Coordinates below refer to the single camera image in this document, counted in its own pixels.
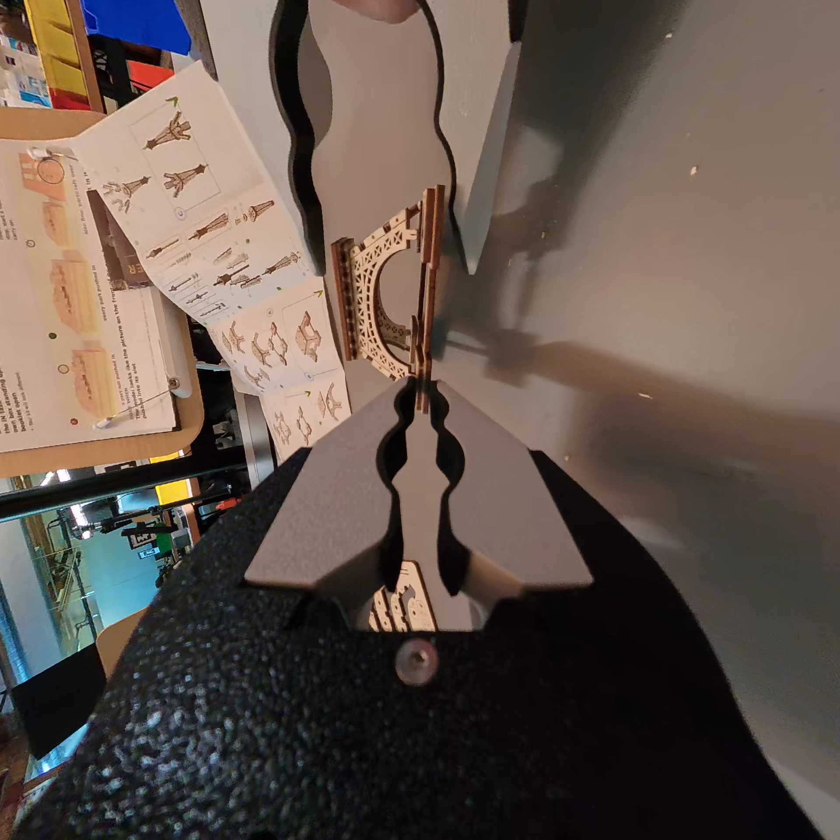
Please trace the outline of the person's right hand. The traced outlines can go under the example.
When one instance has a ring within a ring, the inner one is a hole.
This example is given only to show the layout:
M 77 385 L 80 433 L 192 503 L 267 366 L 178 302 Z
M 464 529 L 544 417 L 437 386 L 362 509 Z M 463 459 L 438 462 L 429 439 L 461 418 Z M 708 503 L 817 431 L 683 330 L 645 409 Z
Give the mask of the person's right hand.
M 388 25 L 400 25 L 419 12 L 418 1 L 336 1 L 357 15 Z

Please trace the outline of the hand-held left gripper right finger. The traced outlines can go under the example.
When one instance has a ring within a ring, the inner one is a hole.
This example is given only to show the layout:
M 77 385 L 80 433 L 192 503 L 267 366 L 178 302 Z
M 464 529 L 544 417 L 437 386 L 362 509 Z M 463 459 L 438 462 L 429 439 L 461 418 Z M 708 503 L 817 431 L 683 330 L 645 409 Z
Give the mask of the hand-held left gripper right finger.
M 442 380 L 429 386 L 435 463 L 447 481 L 437 567 L 485 625 L 506 600 L 590 587 L 587 567 L 528 447 Z

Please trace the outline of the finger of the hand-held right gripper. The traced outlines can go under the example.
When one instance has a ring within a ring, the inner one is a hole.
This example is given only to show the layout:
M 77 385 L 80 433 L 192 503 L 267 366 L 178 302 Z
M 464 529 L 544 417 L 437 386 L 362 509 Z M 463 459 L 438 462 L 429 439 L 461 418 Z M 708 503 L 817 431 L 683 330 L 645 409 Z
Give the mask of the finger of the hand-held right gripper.
M 447 214 L 462 267 L 485 247 L 522 48 L 523 2 L 419 3 L 437 58 L 435 131 L 449 167 Z
M 202 1 L 216 79 L 266 167 L 314 273 L 326 270 L 316 137 L 299 75 L 305 1 Z

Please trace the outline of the white instruction page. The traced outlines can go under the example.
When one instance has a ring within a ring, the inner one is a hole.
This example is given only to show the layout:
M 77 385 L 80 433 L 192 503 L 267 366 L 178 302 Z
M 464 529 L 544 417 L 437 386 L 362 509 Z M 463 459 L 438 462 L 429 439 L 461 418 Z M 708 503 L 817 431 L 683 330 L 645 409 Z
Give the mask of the white instruction page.
M 148 290 L 114 290 L 69 147 L 1 142 L 1 452 L 178 427 Z

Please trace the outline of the wooden shelf post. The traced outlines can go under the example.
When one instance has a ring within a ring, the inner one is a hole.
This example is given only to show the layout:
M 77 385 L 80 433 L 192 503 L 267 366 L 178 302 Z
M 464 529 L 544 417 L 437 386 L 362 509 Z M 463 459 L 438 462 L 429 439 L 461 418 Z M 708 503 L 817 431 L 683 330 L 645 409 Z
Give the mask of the wooden shelf post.
M 96 65 L 88 41 L 81 2 L 64 1 L 64 4 L 70 20 L 71 34 L 76 45 L 90 110 L 105 115 L 107 112 L 98 85 Z

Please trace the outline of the orange storage bin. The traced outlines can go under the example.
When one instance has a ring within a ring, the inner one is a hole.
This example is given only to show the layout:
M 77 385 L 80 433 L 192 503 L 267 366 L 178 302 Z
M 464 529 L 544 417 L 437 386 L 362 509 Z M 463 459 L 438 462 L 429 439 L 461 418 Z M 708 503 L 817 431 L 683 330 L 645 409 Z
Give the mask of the orange storage bin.
M 142 61 L 127 59 L 129 80 L 133 89 L 139 92 L 146 92 L 158 87 L 160 84 L 174 76 L 171 68 L 151 65 Z

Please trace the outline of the dark brown card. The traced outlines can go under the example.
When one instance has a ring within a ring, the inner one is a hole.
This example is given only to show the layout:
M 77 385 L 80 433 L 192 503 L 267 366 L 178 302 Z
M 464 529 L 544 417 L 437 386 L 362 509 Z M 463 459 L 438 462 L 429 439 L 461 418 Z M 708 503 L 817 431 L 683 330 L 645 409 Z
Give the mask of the dark brown card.
M 152 287 L 154 283 L 143 268 L 135 247 L 99 193 L 87 190 L 87 200 L 100 239 L 111 290 L 117 292 Z

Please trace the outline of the stack of yellow bins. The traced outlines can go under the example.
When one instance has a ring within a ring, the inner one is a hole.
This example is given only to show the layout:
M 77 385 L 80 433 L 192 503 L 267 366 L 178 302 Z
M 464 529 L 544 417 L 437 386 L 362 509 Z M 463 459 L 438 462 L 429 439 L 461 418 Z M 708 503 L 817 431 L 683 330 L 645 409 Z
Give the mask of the stack of yellow bins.
M 49 96 L 55 108 L 69 109 L 60 100 L 89 107 L 88 89 L 74 37 L 70 12 L 64 1 L 24 1 Z

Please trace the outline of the grey desk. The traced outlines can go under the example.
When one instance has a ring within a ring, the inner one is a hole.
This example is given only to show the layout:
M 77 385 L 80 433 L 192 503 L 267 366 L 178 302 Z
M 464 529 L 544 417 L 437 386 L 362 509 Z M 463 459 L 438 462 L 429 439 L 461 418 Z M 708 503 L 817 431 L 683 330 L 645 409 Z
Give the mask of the grey desk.
M 439 375 L 596 583 L 440 637 L 430 773 L 339 833 L 836 837 L 838 2 L 531 2 L 521 47 Z

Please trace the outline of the folded white instruction leaflet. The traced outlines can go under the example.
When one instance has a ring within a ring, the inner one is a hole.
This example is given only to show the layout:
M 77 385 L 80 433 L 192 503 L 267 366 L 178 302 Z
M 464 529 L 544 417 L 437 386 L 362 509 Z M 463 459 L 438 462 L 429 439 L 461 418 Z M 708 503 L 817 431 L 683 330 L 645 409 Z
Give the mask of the folded white instruction leaflet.
M 147 276 L 258 397 L 279 460 L 351 415 L 324 278 L 201 63 L 72 146 Z

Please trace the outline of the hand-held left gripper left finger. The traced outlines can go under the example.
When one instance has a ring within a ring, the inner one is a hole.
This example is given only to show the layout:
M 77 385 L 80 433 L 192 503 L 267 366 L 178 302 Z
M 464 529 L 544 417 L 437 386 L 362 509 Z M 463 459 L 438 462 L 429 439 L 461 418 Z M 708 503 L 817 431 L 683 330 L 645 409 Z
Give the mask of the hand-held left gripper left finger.
M 245 583 L 333 602 L 369 631 L 375 594 L 395 589 L 419 559 L 416 499 L 394 485 L 406 466 L 417 381 L 405 378 L 365 404 L 308 452 L 245 572 Z

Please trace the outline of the black metal bar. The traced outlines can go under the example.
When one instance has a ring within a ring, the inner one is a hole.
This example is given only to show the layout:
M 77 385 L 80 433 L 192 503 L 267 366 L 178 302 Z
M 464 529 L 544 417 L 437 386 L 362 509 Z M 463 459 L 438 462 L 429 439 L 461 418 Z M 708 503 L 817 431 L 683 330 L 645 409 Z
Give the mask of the black metal bar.
M 255 466 L 262 467 L 269 475 L 277 464 L 271 458 L 262 461 L 248 459 L 245 447 L 237 446 L 87 478 L 13 490 L 1 496 L 1 522 L 146 490 L 177 480 L 213 477 L 229 470 Z

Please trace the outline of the laser-cut wooden sheet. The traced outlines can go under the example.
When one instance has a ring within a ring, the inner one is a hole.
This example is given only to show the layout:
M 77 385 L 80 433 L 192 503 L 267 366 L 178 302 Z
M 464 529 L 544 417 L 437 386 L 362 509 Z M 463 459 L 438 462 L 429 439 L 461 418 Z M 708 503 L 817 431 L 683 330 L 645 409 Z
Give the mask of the laser-cut wooden sheet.
M 383 586 L 374 593 L 367 622 L 375 633 L 432 634 L 438 630 L 417 563 L 405 560 L 395 589 Z

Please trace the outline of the wooden tower base model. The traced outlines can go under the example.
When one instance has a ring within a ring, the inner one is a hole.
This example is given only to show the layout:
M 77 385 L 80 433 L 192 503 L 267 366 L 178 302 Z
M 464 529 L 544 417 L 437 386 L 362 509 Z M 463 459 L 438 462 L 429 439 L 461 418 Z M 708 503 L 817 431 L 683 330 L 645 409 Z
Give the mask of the wooden tower base model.
M 437 275 L 445 231 L 446 189 L 427 188 L 414 205 L 405 207 L 361 241 L 343 237 L 331 244 L 343 358 L 368 361 L 396 382 L 416 381 L 415 408 L 430 410 L 433 379 L 433 326 Z M 419 254 L 416 313 L 410 325 L 394 321 L 382 302 L 382 272 L 393 257 Z

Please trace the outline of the black flat panel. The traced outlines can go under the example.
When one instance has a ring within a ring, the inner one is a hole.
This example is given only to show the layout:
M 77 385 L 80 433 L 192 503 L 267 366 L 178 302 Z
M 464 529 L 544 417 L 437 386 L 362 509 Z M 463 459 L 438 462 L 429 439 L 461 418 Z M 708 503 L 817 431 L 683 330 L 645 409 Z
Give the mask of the black flat panel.
M 89 720 L 106 682 L 98 648 L 90 644 L 11 689 L 34 759 L 42 760 Z

